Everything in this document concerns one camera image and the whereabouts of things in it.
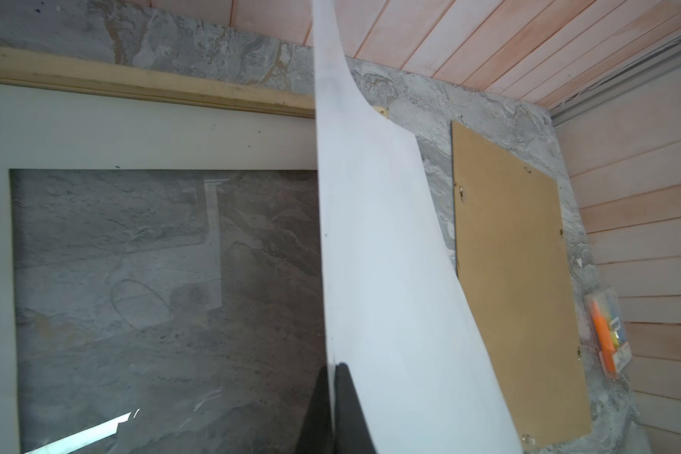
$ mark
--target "white paper sheet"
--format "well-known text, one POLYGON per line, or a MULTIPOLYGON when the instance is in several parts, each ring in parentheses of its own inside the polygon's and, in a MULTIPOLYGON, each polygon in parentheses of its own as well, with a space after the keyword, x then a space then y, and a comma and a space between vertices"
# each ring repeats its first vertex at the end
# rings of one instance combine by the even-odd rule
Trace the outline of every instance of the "white paper sheet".
POLYGON ((521 452, 446 255, 416 137, 358 91, 333 1, 313 7, 330 377, 348 364, 380 454, 521 452))

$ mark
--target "wooden plank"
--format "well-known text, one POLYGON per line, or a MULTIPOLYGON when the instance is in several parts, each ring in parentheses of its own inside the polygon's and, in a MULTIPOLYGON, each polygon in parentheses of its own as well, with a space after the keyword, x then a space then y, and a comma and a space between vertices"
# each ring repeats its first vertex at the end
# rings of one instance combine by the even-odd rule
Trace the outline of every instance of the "wooden plank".
POLYGON ((555 132, 572 178, 680 141, 681 68, 558 126, 555 132))
POLYGON ((315 101, 309 95, 8 47, 0 47, 0 84, 265 114, 315 116, 315 101))
POLYGON ((588 235, 596 264, 681 256, 681 218, 588 235))
POLYGON ((483 90, 514 67, 527 54, 560 31, 563 26, 592 4, 593 0, 554 0, 525 25, 502 49, 491 56, 462 85, 483 90))
POLYGON ((452 149, 459 281, 517 431, 536 448, 589 433, 557 184, 457 122, 452 149))
POLYGON ((433 76, 501 2, 454 2, 402 69, 433 76))
POLYGON ((681 296, 618 298, 626 322, 681 323, 681 296))
POLYGON ((626 322, 625 332, 633 355, 681 361, 681 325, 626 322))
POLYGON ((681 400, 681 361, 634 357, 625 371, 634 391, 681 400))
POLYGON ((389 2, 356 53, 356 58, 391 68, 402 67, 452 1, 389 2))
POLYGON ((232 0, 152 0, 151 6, 227 27, 232 13, 232 0))
POLYGON ((235 0, 232 26, 302 44, 310 28, 311 0, 235 0))
POLYGON ((681 185, 681 141, 570 179, 582 208, 681 185))
POLYGON ((588 233, 681 217, 681 185, 580 210, 588 233))
POLYGON ((581 89, 598 74, 678 29, 681 29, 681 2, 669 0, 656 5, 538 86, 525 96, 526 101, 552 105, 564 94, 581 89))
POLYGON ((681 400, 634 392, 638 413, 646 426, 681 434, 681 400))
POLYGON ((644 426, 653 454, 681 454, 681 434, 644 426))
POLYGON ((550 3, 552 0, 504 0, 434 77, 461 84, 550 3))
MULTIPOLYGON (((336 0, 336 20, 344 54, 354 57, 387 0, 336 0)), ((305 43, 313 46, 313 33, 305 43)))
POLYGON ((598 273, 619 296, 681 295, 681 257, 599 265, 598 273))
POLYGON ((590 25, 598 22, 623 2, 624 0, 597 0, 597 2, 590 5, 585 11, 568 22, 550 39, 540 44, 539 47, 522 59, 522 61, 514 65, 514 67, 507 71, 502 77, 498 78, 492 85, 488 86, 486 91, 492 93, 504 92, 512 84, 552 56, 556 51, 560 50, 563 46, 587 30, 590 25))
POLYGON ((662 0, 626 0, 577 38, 539 64, 502 94, 520 99, 662 0))

